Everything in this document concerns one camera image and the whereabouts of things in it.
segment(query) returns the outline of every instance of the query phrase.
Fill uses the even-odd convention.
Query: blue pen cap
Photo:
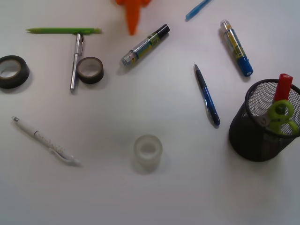
[[[252,66],[250,65],[247,57],[241,57],[238,60],[238,65],[240,66],[244,76],[250,76],[253,73]]]

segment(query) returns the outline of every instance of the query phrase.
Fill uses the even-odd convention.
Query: mesh cup
[[[292,135],[292,129],[284,124],[281,131],[274,133],[262,127],[258,116],[264,115],[273,103],[278,79],[262,80],[248,90],[245,102],[234,117],[229,130],[229,140],[234,150],[251,161],[262,162],[274,158],[300,134]],[[300,128],[300,89],[292,85],[289,101],[294,107],[290,120]]]

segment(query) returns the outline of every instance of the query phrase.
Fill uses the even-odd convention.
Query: black electrical tape
[[[103,64],[95,57],[87,57],[79,61],[76,67],[79,79],[84,83],[97,83],[103,75]]]
[[[17,73],[11,77],[1,74],[10,68],[17,68]],[[23,84],[29,76],[29,68],[24,59],[16,55],[9,55],[0,59],[0,88],[16,88]]]

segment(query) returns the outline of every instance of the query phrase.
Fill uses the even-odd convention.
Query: blue pen
[[[197,13],[200,12],[200,10],[207,4],[209,3],[210,0],[204,0],[201,2],[199,5],[197,5],[195,8],[192,9],[187,15],[186,15],[186,20],[192,19]]]
[[[209,110],[210,115],[211,115],[212,120],[214,121],[214,123],[217,126],[219,126],[220,125],[220,118],[217,114],[214,103],[212,102],[210,92],[208,91],[208,88],[207,88],[205,80],[204,80],[204,78],[201,74],[201,71],[199,70],[199,68],[196,64],[195,64],[195,70],[196,70],[196,76],[197,76],[198,82],[199,82],[200,87],[201,87],[201,91],[203,92],[203,95],[204,95],[204,99],[205,99],[205,102],[206,102],[207,109]]]

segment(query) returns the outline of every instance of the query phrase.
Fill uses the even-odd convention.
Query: roll of tape
[[[153,135],[143,135],[135,141],[134,156],[143,166],[158,165],[162,152],[162,143]]]
[[[103,64],[95,57],[87,57],[79,61],[76,68],[79,79],[84,83],[97,83],[103,75]]]
[[[29,76],[29,68],[24,59],[9,55],[0,59],[0,88],[16,88]]]

